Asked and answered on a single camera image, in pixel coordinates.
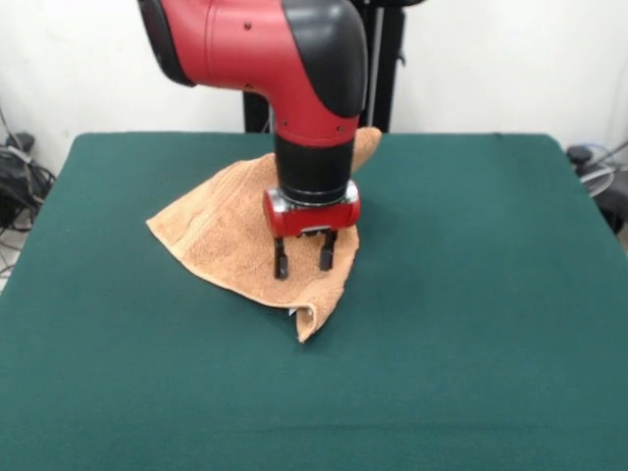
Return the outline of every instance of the cable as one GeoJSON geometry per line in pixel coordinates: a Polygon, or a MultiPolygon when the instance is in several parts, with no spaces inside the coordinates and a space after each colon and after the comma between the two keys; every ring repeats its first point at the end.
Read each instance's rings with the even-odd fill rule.
{"type": "Polygon", "coordinates": [[[7,123],[7,119],[4,116],[4,112],[2,111],[2,104],[0,104],[0,121],[2,122],[2,126],[5,130],[5,132],[9,135],[9,137],[11,139],[13,139],[13,141],[18,144],[18,147],[20,148],[20,150],[24,151],[24,149],[22,148],[22,143],[20,142],[19,139],[16,138],[16,135],[13,134],[11,132],[11,128],[9,128],[9,124],[7,123]]]}
{"type": "Polygon", "coordinates": [[[4,256],[4,253],[2,253],[1,250],[0,250],[0,258],[2,258],[2,261],[4,262],[5,268],[10,265],[9,260],[7,260],[7,257],[4,256]]]}
{"type": "Polygon", "coordinates": [[[11,245],[10,243],[7,243],[7,242],[3,242],[2,240],[0,240],[0,245],[2,245],[5,248],[8,248],[9,250],[15,250],[16,252],[22,251],[19,247],[15,247],[14,245],[11,245]]]}
{"type": "Polygon", "coordinates": [[[607,151],[602,157],[598,159],[593,159],[591,162],[585,165],[585,168],[593,167],[597,164],[605,162],[606,160],[613,158],[615,155],[617,155],[619,152],[621,152],[625,148],[628,148],[628,140],[626,140],[625,142],[622,142],[614,149],[607,151]]]}
{"type": "Polygon", "coordinates": [[[44,199],[56,180],[49,170],[38,165],[25,152],[0,144],[3,229],[20,233],[30,231],[44,199]],[[16,219],[24,212],[30,220],[30,225],[17,227],[16,219]]]}
{"type": "Polygon", "coordinates": [[[600,196],[602,193],[607,191],[613,183],[615,183],[615,174],[610,174],[603,185],[589,192],[589,196],[591,196],[592,198],[600,196]]]}
{"type": "Polygon", "coordinates": [[[581,144],[578,144],[582,147],[589,147],[590,149],[597,149],[597,150],[601,150],[603,151],[604,154],[609,154],[610,150],[608,150],[607,147],[604,147],[603,145],[599,145],[599,144],[595,144],[593,142],[583,142],[581,144]]]}
{"type": "Polygon", "coordinates": [[[6,267],[4,267],[2,270],[0,270],[0,275],[4,275],[7,272],[10,272],[11,270],[13,270],[16,267],[15,264],[13,265],[7,265],[6,267]]]}
{"type": "Polygon", "coordinates": [[[600,169],[595,172],[591,172],[590,174],[585,175],[580,179],[581,183],[587,183],[592,180],[598,179],[599,177],[604,177],[605,175],[614,175],[622,172],[628,172],[628,165],[624,165],[621,167],[607,167],[605,169],[600,169]]]}

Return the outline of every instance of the towel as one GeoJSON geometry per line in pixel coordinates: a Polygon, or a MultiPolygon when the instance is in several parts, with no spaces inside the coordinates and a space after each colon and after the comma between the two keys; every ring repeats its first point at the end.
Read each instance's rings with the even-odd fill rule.
{"type": "MultiPolygon", "coordinates": [[[[375,152],[382,134],[359,129],[352,171],[375,152]]],[[[344,291],[359,246],[355,227],[339,232],[334,268],[319,269],[321,235],[286,239],[287,280],[274,277],[274,244],[262,209],[266,188],[277,186],[270,153],[235,162],[164,208],[146,224],[195,276],[257,303],[296,313],[298,341],[319,331],[344,291]]]]}

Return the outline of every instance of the black cable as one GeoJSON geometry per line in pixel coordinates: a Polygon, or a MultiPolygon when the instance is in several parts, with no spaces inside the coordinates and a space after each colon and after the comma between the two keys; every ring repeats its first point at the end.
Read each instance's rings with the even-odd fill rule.
{"type": "Polygon", "coordinates": [[[4,275],[5,273],[10,272],[11,270],[15,268],[15,266],[16,266],[15,263],[13,265],[7,265],[2,270],[0,270],[0,275],[4,275]]]}
{"type": "Polygon", "coordinates": [[[7,260],[7,257],[4,256],[4,253],[2,253],[1,250],[0,250],[0,258],[2,258],[2,261],[4,262],[4,266],[8,267],[9,266],[9,260],[7,260]]]}
{"type": "Polygon", "coordinates": [[[20,233],[29,232],[56,180],[49,170],[27,154],[0,144],[0,197],[4,206],[1,227],[20,233]],[[30,224],[18,227],[16,220],[24,212],[30,224]]]}
{"type": "Polygon", "coordinates": [[[593,167],[594,165],[597,165],[597,164],[600,164],[602,162],[605,162],[606,160],[613,158],[615,155],[617,155],[619,152],[621,152],[625,148],[628,148],[628,140],[626,140],[625,142],[619,144],[614,149],[608,151],[606,154],[604,154],[599,159],[592,160],[589,164],[587,164],[586,167],[587,168],[588,167],[593,167]]]}
{"type": "Polygon", "coordinates": [[[22,148],[22,142],[16,138],[16,136],[12,133],[11,128],[9,128],[9,124],[7,123],[7,119],[4,116],[4,112],[2,111],[2,106],[0,106],[0,122],[2,122],[2,126],[4,127],[5,131],[7,132],[7,134],[9,135],[10,138],[12,138],[16,144],[18,144],[18,148],[20,150],[24,150],[22,148]]]}
{"type": "Polygon", "coordinates": [[[16,252],[22,251],[19,247],[15,247],[14,245],[11,245],[10,243],[7,243],[7,242],[3,242],[2,240],[0,240],[0,245],[2,245],[5,248],[8,248],[9,250],[15,250],[16,252]]]}

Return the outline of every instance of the orange towel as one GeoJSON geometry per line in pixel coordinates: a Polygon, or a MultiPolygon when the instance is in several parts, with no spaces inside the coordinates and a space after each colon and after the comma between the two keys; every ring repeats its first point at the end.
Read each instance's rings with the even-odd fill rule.
{"type": "MultiPolygon", "coordinates": [[[[358,130],[352,170],[375,152],[382,134],[358,130]]],[[[359,245],[355,227],[339,232],[334,268],[319,270],[323,240],[286,240],[289,277],[273,276],[274,244],[262,210],[265,188],[277,185],[274,154],[239,161],[147,221],[150,231],[191,273],[253,301],[296,311],[305,342],[334,311],[359,245]]]]}

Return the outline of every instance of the table surface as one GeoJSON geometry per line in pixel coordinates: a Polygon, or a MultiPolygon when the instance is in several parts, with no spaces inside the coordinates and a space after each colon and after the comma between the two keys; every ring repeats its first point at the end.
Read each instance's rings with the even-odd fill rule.
{"type": "Polygon", "coordinates": [[[384,136],[306,345],[144,224],[271,146],[76,140],[0,298],[0,468],[628,469],[628,263],[554,140],[384,136]]]}

